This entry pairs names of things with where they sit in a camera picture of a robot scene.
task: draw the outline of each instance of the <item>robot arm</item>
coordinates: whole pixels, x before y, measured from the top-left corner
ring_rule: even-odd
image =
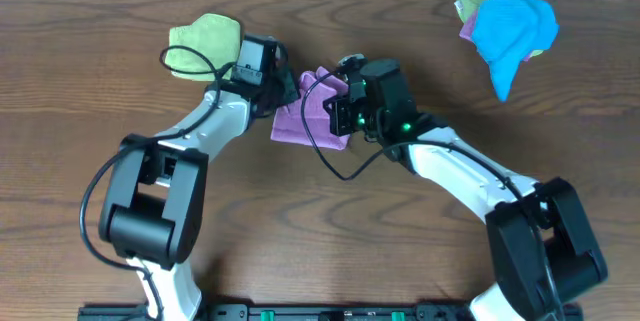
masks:
[[[562,304],[607,278],[568,182],[543,184],[510,171],[442,120],[419,112],[395,60],[354,55],[340,62],[338,72],[349,93],[325,101],[332,133],[362,131],[376,139],[392,161],[437,183],[486,223],[497,284],[472,301],[476,320],[539,320],[563,312]],[[553,229],[554,236],[543,242],[541,229]]]
[[[149,300],[146,313],[152,318],[161,314],[163,320],[190,321],[196,317],[202,294],[193,281],[189,255],[202,223],[207,165],[229,141],[245,132],[253,115],[291,97],[283,89],[287,80],[278,79],[287,73],[274,74],[278,53],[284,50],[279,45],[271,38],[245,36],[216,109],[211,112],[216,91],[208,87],[189,115],[156,136],[188,130],[204,120],[196,128],[181,138],[136,149],[114,167],[100,218],[100,237],[129,265],[151,274],[147,280],[138,272]],[[129,135],[121,147],[144,139]],[[168,188],[166,199],[140,191],[139,184]]]
[[[214,98],[214,91],[206,92],[200,105],[187,117],[156,136],[172,134],[177,130],[185,129],[192,125],[207,112]],[[198,150],[208,155],[208,162],[210,163],[229,141],[240,136],[247,129],[251,113],[250,108],[250,102],[240,95],[222,91],[218,109],[211,117],[207,118],[199,127],[186,134],[183,138],[160,141],[159,144],[167,150],[175,150],[176,153],[187,149]],[[164,157],[161,161],[163,172],[155,181],[157,185],[169,188],[169,200],[173,200],[171,197],[172,181],[174,177],[177,178],[182,173],[175,160],[171,156]],[[199,204],[200,209],[194,210],[198,215],[202,214],[202,203],[199,202]],[[200,220],[197,220],[197,224],[199,229]],[[195,318],[202,300],[202,293],[193,280],[188,257],[181,263],[174,263],[168,270],[154,261],[145,260],[144,257],[127,258],[127,263],[151,271],[152,281],[162,300],[162,314],[165,320],[190,321]],[[141,272],[138,272],[138,277],[149,300],[147,313],[155,318],[158,315],[158,305],[156,305],[153,298],[149,283],[146,282]]]

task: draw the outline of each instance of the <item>pink towel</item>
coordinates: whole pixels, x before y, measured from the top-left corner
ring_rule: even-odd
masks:
[[[468,40],[469,42],[473,42],[471,41],[471,34],[473,34],[473,30],[476,28],[477,19],[478,19],[478,10],[476,10],[473,14],[471,14],[471,16],[469,16],[469,18],[467,19],[467,22],[465,22],[464,25],[462,26],[462,29],[460,29],[460,37],[462,37],[465,40]],[[529,61],[530,58],[531,58],[531,55],[525,57],[523,61]]]
[[[309,87],[329,73],[324,67],[319,67],[315,73],[306,71],[300,76],[300,92],[304,97]],[[305,105],[305,119],[309,131],[319,147],[327,147],[336,150],[344,150],[349,141],[349,135],[338,137],[329,132],[329,114],[322,107],[322,101],[335,95],[345,95],[349,90],[347,84],[333,76],[328,77],[316,86]],[[273,120],[271,139],[274,141],[297,143],[311,146],[311,142],[302,126],[300,106],[302,98],[296,102],[279,107]]]

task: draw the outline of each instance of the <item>wooden tabletop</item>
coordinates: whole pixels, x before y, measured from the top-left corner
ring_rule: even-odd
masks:
[[[518,71],[507,103],[458,37],[455,0],[0,0],[0,320],[70,320],[86,302],[143,302],[137,278],[96,261],[78,231],[87,183],[130,132],[186,115],[203,84],[158,64],[169,28],[213,12],[273,35],[296,71],[357,52],[400,60],[420,107],[469,143],[578,190],[610,279],[589,320],[640,318],[640,0],[548,0],[560,33]],[[256,303],[471,299],[493,279],[483,224],[388,160],[344,183],[311,148],[256,122],[209,168],[198,284]],[[328,158],[344,172],[377,149]],[[88,214],[96,224],[106,183]]]

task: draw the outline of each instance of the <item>black mounting rail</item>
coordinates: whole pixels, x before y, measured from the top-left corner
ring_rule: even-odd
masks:
[[[194,321],[474,321],[468,303],[425,302],[414,306],[253,306],[214,304],[200,311]],[[78,310],[78,321],[146,320],[144,305],[87,306]],[[564,306],[567,321],[583,320],[579,306]]]

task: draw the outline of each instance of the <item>white arm segment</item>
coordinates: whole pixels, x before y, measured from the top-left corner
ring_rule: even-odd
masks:
[[[157,263],[144,261],[137,257],[127,259],[127,263],[146,268],[151,272],[151,279],[158,289],[162,301],[163,320],[191,321],[196,317],[200,301],[202,301],[202,292],[193,281],[189,259],[181,264],[173,265],[169,271],[163,270]],[[144,280],[142,272],[137,272],[137,274],[149,300],[147,313],[153,318],[158,317],[158,305],[153,298],[149,283]]]
[[[204,99],[187,117],[178,122],[172,128],[157,134],[165,135],[177,132],[193,125],[211,106],[215,98],[215,91],[205,93]],[[220,150],[234,137],[240,136],[249,124],[250,103],[237,94],[222,91],[218,109],[213,112],[200,126],[180,139],[160,141],[159,143],[185,150],[198,149],[209,155],[209,163],[218,155]],[[156,184],[168,187],[171,180],[159,178]],[[162,301],[163,320],[191,321],[195,318],[202,300],[202,293],[193,280],[189,258],[182,264],[174,264],[171,270],[163,270],[160,265],[140,260],[138,258],[127,259],[127,263],[147,268],[151,273],[154,285],[160,294]],[[156,305],[149,284],[144,280],[144,275],[138,272],[144,292],[149,300],[147,312],[151,317],[157,317]]]
[[[502,175],[511,179],[522,196],[534,191],[536,180],[508,170],[478,152],[450,127],[435,128],[420,137],[424,141],[440,141],[462,148],[491,165]],[[514,202],[516,198],[495,176],[484,167],[458,152],[438,146],[409,146],[411,164],[422,177],[432,180],[449,191],[465,204],[482,222],[485,215],[493,211],[500,202]],[[483,294],[477,296],[470,305],[473,316],[478,321],[523,321],[522,317],[509,305],[498,284],[493,284]]]

